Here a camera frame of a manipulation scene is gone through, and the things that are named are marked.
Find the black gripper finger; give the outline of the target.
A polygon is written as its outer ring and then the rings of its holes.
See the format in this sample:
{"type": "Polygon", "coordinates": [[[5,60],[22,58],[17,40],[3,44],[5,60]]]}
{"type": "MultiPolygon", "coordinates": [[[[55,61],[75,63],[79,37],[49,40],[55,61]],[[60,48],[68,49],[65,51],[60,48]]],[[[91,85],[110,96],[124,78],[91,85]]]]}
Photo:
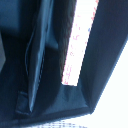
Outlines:
{"type": "Polygon", "coordinates": [[[3,68],[5,61],[6,61],[6,56],[5,56],[5,51],[3,47],[2,37],[0,34],[0,69],[3,68]]]}

